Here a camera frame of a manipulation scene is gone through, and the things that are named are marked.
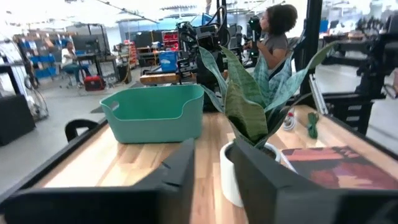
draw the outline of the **red case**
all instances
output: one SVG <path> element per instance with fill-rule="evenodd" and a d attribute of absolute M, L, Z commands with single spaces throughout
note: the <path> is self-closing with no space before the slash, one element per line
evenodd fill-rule
<path fill-rule="evenodd" d="M 105 89 L 105 81 L 100 76 L 86 77 L 84 83 L 86 91 L 100 91 Z"/>

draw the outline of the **wooden table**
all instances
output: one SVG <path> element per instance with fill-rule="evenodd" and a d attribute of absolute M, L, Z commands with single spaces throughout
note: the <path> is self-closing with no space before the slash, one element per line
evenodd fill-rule
<path fill-rule="evenodd" d="M 309 112 L 313 110 L 307 106 L 296 106 L 296 127 L 292 131 L 279 129 L 269 142 L 279 149 L 350 146 L 398 179 L 397 161 L 330 118 L 321 116 L 317 124 L 318 139 L 309 138 L 305 127 Z M 223 114 L 204 114 L 203 132 L 196 140 L 191 223 L 246 223 L 244 209 L 227 201 L 221 192 L 219 152 L 233 139 L 231 126 Z M 178 146 L 179 143 L 120 144 L 106 125 L 33 187 L 132 185 L 154 170 Z"/>
<path fill-rule="evenodd" d="M 223 74 L 224 78 L 228 77 L 228 71 L 225 70 Z M 192 74 L 192 81 L 197 79 L 196 74 Z M 156 75 L 142 75 L 140 77 L 140 82 L 144 85 L 158 85 L 166 83 L 178 83 L 180 81 L 180 76 L 176 73 L 165 73 Z"/>

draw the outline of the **workbench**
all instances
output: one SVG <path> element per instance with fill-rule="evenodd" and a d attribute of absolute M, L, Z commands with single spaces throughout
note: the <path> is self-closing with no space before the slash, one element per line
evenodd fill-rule
<path fill-rule="evenodd" d="M 307 134 L 308 106 L 296 106 L 297 124 L 292 131 L 278 130 L 269 142 L 278 149 L 349 146 L 398 179 L 398 162 L 386 149 L 329 116 L 317 123 L 318 139 Z M 224 198 L 220 183 L 220 149 L 234 139 L 231 126 L 221 113 L 203 115 L 203 132 L 196 140 L 195 186 L 191 223 L 246 223 L 243 208 Z M 29 177 L 0 197 L 0 202 L 19 189 L 42 187 L 94 187 L 132 185 L 154 170 L 179 143 L 120 144 L 106 120 L 78 136 Z"/>
<path fill-rule="evenodd" d="M 225 70 L 223 74 L 224 78 L 228 77 L 228 71 Z M 190 82 L 195 82 L 197 79 L 196 73 L 193 73 L 191 78 L 189 78 Z M 144 85 L 158 85 L 158 84 L 167 84 L 167 83 L 178 83 L 180 82 L 180 75 L 176 73 L 164 73 L 164 74 L 155 74 L 155 75 L 141 75 L 140 82 Z"/>

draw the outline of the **book cover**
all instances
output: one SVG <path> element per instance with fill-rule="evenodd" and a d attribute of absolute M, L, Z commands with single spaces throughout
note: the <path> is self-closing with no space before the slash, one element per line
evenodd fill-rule
<path fill-rule="evenodd" d="M 331 189 L 398 189 L 398 180 L 345 147 L 285 149 L 298 174 Z"/>

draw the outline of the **table edge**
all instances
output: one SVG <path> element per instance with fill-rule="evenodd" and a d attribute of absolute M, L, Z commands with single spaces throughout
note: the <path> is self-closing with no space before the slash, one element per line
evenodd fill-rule
<path fill-rule="evenodd" d="M 0 214 L 4 213 L 3 203 L 10 197 L 13 193 L 18 190 L 24 190 L 33 187 L 38 181 L 49 174 L 53 168 L 57 167 L 63 160 L 75 152 L 81 145 L 83 145 L 90 137 L 94 136 L 98 131 L 100 131 L 105 125 L 107 125 L 108 120 L 106 118 L 101 119 L 98 125 L 92 130 L 86 131 L 79 135 L 77 138 L 71 140 L 64 148 L 54 154 L 52 157 L 47 159 L 38 168 L 34 169 L 26 177 L 20 180 L 17 184 L 12 186 L 10 189 L 6 190 L 0 195 Z"/>
<path fill-rule="evenodd" d="M 333 117 L 332 115 L 328 114 L 325 116 L 326 118 L 330 119 L 332 122 L 336 123 L 338 126 L 346 129 L 351 134 L 355 135 L 356 137 L 360 138 L 361 140 L 365 141 L 366 143 L 373 146 L 375 149 L 387 154 L 392 159 L 398 161 L 398 155 L 394 154 L 392 151 L 388 150 L 386 147 L 380 145 L 379 143 L 373 141 L 372 139 L 367 138 L 365 135 L 355 131 L 353 128 L 345 124 L 344 122 L 340 121 L 339 119 Z M 57 167 L 64 159 L 66 159 L 70 154 L 75 152 L 81 145 L 83 145 L 90 137 L 95 135 L 98 131 L 101 130 L 105 125 L 107 125 L 108 120 L 103 118 L 99 121 L 97 127 L 94 129 L 83 133 L 82 135 L 78 136 L 77 138 L 70 141 L 62 150 L 57 152 L 54 156 L 50 159 L 45 161 L 42 165 L 36 168 L 33 172 L 29 175 L 24 177 L 21 181 L 19 181 L 16 185 L 8 189 L 5 193 L 0 195 L 0 214 L 4 213 L 4 208 L 2 207 L 3 202 L 11 196 L 13 193 L 17 192 L 18 190 L 24 190 L 33 187 L 38 181 L 40 181 L 43 177 L 45 177 L 48 173 L 52 171 L 53 168 Z"/>

